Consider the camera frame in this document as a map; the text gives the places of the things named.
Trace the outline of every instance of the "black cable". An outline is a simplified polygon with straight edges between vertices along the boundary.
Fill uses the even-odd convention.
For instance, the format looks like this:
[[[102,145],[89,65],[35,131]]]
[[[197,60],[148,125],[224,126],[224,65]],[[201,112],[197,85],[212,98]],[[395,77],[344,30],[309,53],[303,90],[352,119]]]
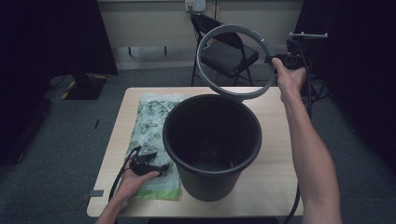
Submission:
[[[296,45],[297,45],[297,48],[300,51],[301,57],[303,58],[303,61],[304,61],[304,67],[305,67],[305,71],[306,71],[306,82],[308,85],[307,112],[308,112],[309,119],[312,119],[312,76],[311,76],[311,71],[310,71],[310,67],[308,67],[308,64],[306,63],[306,59],[303,54],[303,51],[300,48],[300,45],[298,43]]]
[[[326,82],[325,81],[322,81],[322,82],[323,83],[321,84],[321,87],[319,88],[318,95],[314,99],[312,99],[312,105],[315,102],[320,101],[320,100],[322,100],[322,99],[324,99],[324,98],[326,98],[326,97],[328,97],[330,95],[329,91],[326,91],[326,93],[324,95],[322,95],[323,92],[324,92],[324,89],[326,88]]]
[[[294,213],[297,210],[299,202],[300,202],[300,188],[299,188],[299,185],[297,184],[296,197],[294,199],[294,204],[293,204],[293,207],[290,210],[289,215],[286,217],[285,221],[283,222],[284,224],[288,224],[291,221],[291,219],[294,216]]]
[[[141,146],[135,147],[134,149],[132,149],[131,152],[129,153],[128,157],[126,158],[124,164],[122,165],[122,167],[121,167],[121,169],[120,169],[120,171],[119,171],[119,174],[117,175],[116,179],[114,180],[113,186],[111,187],[111,191],[110,191],[110,193],[108,194],[108,201],[109,201],[109,202],[110,202],[111,198],[112,198],[113,195],[114,195],[114,191],[116,190],[116,187],[117,187],[117,185],[118,185],[118,183],[119,183],[119,181],[120,181],[120,179],[121,179],[123,173],[124,173],[126,170],[128,170],[128,169],[125,169],[126,163],[128,163],[128,160],[131,158],[132,153],[136,152],[137,150],[140,150],[140,148],[141,148]]]
[[[218,0],[215,2],[215,20],[218,19]]]

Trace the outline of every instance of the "black bucket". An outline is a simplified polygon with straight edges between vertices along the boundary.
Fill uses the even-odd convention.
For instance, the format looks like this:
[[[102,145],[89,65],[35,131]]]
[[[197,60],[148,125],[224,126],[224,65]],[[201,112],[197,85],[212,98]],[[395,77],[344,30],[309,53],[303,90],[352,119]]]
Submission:
[[[259,154],[262,129],[242,103],[198,95],[177,105],[163,125],[163,144],[185,190],[213,202],[227,196]]]

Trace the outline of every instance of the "bucket rim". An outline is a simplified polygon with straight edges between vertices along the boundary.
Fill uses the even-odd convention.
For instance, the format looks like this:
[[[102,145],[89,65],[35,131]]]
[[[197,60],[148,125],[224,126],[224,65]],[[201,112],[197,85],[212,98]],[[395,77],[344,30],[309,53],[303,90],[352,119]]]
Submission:
[[[197,99],[201,100],[204,98],[205,99],[207,99],[207,98],[221,99],[221,100],[225,100],[225,101],[228,101],[231,103],[235,103],[236,106],[239,106],[240,108],[243,109],[244,112],[247,113],[248,117],[251,118],[252,122],[255,124],[254,125],[255,133],[257,133],[258,137],[257,137],[256,144],[253,148],[253,151],[244,161],[242,161],[240,164],[236,165],[233,168],[222,170],[222,171],[200,170],[200,169],[197,169],[194,166],[191,166],[191,165],[187,164],[186,162],[184,162],[178,155],[176,155],[176,153],[173,150],[169,149],[170,143],[169,143],[169,139],[168,139],[167,129],[168,129],[169,122],[172,119],[172,117],[175,115],[175,113],[178,111],[178,109],[180,107],[185,106],[186,104],[192,104]],[[176,166],[181,167],[188,172],[194,173],[196,175],[203,175],[203,176],[209,176],[209,177],[222,177],[222,176],[234,175],[237,173],[241,173],[243,170],[248,168],[249,165],[251,163],[253,163],[256,160],[257,156],[259,155],[261,146],[262,146],[262,128],[261,128],[261,125],[260,125],[256,115],[250,110],[250,108],[248,108],[246,105],[242,104],[241,102],[239,102],[235,99],[230,99],[228,97],[217,95],[217,94],[196,95],[196,96],[192,96],[192,97],[180,102],[178,105],[176,105],[170,111],[170,113],[166,117],[165,123],[163,125],[163,145],[164,145],[164,148],[165,148],[166,152],[168,153],[169,157],[176,164]]]

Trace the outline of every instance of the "person's right hand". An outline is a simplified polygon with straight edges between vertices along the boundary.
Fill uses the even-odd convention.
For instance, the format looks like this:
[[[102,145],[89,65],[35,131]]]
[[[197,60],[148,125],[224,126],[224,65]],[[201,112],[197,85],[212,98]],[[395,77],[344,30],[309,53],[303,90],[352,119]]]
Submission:
[[[278,58],[274,58],[272,63],[277,70],[277,85],[281,91],[282,102],[286,103],[292,96],[300,96],[306,77],[305,68],[289,70]]]

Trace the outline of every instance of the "green patterned cloth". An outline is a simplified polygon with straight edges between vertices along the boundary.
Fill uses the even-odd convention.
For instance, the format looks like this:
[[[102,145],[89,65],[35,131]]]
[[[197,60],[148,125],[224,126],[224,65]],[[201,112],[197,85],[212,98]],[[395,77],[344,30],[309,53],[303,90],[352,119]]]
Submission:
[[[137,109],[134,131],[126,155],[145,142],[156,147],[159,152],[151,165],[170,164],[169,171],[161,177],[146,182],[134,195],[136,198],[176,200],[180,194],[180,179],[175,164],[163,146],[163,124],[169,112],[185,97],[180,94],[142,93]]]

